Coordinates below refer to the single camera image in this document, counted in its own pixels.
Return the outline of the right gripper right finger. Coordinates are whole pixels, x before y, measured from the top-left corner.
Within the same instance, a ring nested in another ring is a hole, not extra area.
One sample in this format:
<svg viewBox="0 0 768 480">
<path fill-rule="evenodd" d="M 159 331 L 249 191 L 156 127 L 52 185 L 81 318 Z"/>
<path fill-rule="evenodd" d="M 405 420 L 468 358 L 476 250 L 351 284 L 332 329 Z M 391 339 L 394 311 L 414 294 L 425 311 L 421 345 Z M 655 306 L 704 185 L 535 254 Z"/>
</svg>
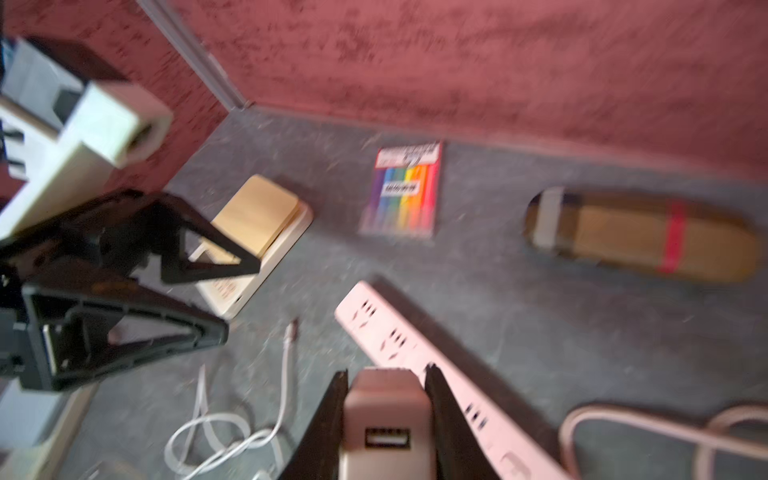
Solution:
<svg viewBox="0 0 768 480">
<path fill-rule="evenodd" d="M 440 368 L 429 364 L 425 372 L 425 390 L 433 405 L 437 478 L 499 480 Z"/>
</svg>

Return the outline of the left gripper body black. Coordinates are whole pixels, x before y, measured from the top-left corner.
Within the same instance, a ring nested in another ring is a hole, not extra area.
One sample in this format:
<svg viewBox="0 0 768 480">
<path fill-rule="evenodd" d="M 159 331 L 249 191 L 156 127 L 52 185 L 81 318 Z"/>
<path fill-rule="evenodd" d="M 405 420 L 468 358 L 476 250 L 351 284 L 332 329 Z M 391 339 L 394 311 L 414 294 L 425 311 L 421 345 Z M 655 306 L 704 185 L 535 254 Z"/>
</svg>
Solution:
<svg viewBox="0 0 768 480">
<path fill-rule="evenodd" d="M 1 375 L 72 382 L 72 256 L 59 234 L 70 208 L 1 237 Z"/>
</svg>

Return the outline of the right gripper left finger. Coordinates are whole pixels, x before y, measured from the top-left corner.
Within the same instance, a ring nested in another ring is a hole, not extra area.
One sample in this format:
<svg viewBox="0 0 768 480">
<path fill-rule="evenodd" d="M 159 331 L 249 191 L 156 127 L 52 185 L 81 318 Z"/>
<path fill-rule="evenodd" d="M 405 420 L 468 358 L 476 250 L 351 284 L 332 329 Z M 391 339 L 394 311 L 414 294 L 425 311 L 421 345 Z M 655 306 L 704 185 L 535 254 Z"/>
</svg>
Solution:
<svg viewBox="0 0 768 480">
<path fill-rule="evenodd" d="M 279 475 L 279 480 L 338 478 L 343 409 L 348 391 L 348 372 L 336 372 L 298 447 Z"/>
</svg>

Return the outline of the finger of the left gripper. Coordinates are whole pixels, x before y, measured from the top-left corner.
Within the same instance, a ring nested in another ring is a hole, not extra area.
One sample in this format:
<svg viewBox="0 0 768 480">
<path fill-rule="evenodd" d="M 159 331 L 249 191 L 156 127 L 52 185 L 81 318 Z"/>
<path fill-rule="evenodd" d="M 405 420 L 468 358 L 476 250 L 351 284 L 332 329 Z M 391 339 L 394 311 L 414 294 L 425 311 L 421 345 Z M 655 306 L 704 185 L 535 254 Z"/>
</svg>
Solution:
<svg viewBox="0 0 768 480">
<path fill-rule="evenodd" d="M 29 352 L 21 384 L 63 392 L 226 343 L 227 323 L 132 282 L 22 289 Z"/>
<path fill-rule="evenodd" d="M 154 256 L 166 284 L 255 275 L 261 260 L 186 200 L 133 189 L 101 196 L 60 224 L 67 248 L 98 267 L 130 275 Z"/>
</svg>

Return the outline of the pink USB charger adapter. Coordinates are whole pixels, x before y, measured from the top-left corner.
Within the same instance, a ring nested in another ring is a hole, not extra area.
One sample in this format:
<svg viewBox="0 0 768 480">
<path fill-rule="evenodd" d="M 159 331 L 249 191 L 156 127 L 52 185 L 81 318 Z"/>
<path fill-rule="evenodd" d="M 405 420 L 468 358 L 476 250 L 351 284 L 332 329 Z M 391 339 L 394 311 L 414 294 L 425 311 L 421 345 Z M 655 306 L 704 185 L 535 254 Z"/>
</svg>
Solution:
<svg viewBox="0 0 768 480">
<path fill-rule="evenodd" d="M 433 406 L 407 369 L 367 368 L 344 400 L 340 479 L 435 479 Z"/>
</svg>

